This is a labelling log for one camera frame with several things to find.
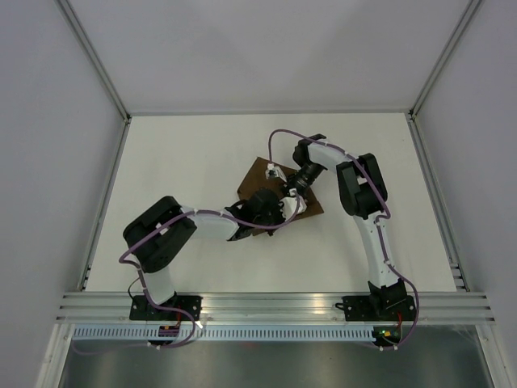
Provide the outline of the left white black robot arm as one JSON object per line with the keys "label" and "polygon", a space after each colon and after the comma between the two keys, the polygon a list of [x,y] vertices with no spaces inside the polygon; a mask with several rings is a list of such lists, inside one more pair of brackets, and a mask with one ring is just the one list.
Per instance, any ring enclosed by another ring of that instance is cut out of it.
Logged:
{"label": "left white black robot arm", "polygon": [[176,311],[175,287],[169,273],[173,259],[192,239],[226,242],[249,238],[255,231],[273,234],[293,221],[301,209],[297,194],[280,199],[269,189],[260,189],[248,200],[222,210],[194,209],[164,196],[123,231],[128,252],[121,263],[136,267],[148,310],[167,320]]}

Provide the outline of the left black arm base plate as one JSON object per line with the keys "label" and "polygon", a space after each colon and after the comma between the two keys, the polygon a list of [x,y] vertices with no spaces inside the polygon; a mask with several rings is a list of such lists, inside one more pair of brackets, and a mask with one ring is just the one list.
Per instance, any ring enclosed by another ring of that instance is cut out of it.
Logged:
{"label": "left black arm base plate", "polygon": [[201,296],[174,295],[162,304],[162,307],[174,308],[174,311],[157,309],[151,306],[146,296],[135,296],[129,312],[131,321],[187,321],[188,317],[179,312],[186,311],[195,321],[200,319]]}

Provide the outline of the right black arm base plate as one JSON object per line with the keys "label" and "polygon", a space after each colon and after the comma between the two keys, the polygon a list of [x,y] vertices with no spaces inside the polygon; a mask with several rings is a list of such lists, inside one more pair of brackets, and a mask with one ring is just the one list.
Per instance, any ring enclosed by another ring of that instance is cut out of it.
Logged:
{"label": "right black arm base plate", "polygon": [[408,296],[404,301],[377,310],[369,296],[344,296],[334,307],[344,313],[347,322],[393,322],[414,321],[416,305]]}

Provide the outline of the brown cloth napkin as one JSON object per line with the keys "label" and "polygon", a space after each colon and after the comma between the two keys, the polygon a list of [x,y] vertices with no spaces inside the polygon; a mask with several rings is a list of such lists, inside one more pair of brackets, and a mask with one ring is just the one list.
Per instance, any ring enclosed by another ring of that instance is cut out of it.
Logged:
{"label": "brown cloth napkin", "polygon": [[[274,234],[274,227],[287,221],[284,219],[280,208],[280,200],[286,196],[300,196],[307,204],[307,209],[304,213],[290,218],[294,221],[324,213],[312,188],[306,194],[298,194],[295,189],[286,194],[284,192],[284,185],[287,181],[284,182],[282,179],[266,179],[265,171],[268,163],[264,158],[255,159],[237,189],[239,201],[227,208],[235,218],[253,224],[253,226],[240,225],[237,233],[233,236],[234,240],[262,233]],[[278,166],[284,171],[287,180],[290,175],[300,170],[296,171],[290,167]]]}

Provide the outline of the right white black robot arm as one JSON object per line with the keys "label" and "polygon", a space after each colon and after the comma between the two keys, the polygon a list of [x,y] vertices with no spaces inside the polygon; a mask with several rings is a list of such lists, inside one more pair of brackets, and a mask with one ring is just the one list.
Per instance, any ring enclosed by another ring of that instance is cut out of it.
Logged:
{"label": "right white black robot arm", "polygon": [[292,158],[300,170],[291,175],[285,191],[306,192],[323,171],[335,173],[338,196],[346,214],[358,227],[368,263],[368,308],[378,319],[387,319],[397,311],[397,297],[404,285],[392,265],[392,252],[386,233],[391,218],[387,206],[388,193],[376,157],[373,154],[353,156],[331,145],[317,134],[302,137]]}

